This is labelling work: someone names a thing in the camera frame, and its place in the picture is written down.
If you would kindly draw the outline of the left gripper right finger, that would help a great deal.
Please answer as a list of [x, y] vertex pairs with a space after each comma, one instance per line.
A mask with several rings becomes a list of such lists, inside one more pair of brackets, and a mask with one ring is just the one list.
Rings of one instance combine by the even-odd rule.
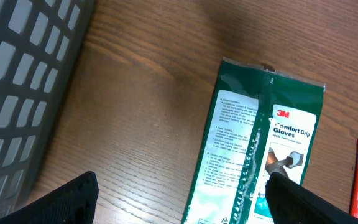
[[274, 224], [358, 224], [358, 218], [276, 172], [265, 196]]

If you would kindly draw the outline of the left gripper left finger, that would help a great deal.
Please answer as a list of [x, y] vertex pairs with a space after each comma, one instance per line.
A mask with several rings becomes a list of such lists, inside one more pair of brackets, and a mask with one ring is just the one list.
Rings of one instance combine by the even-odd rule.
[[98, 194], [96, 174], [88, 171], [1, 218], [0, 224], [92, 224]]

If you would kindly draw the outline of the green white packet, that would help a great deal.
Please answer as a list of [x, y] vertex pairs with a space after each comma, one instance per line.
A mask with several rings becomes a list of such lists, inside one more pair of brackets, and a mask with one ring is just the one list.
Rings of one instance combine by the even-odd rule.
[[265, 186], [302, 184], [326, 86], [223, 58], [183, 223], [272, 223]]

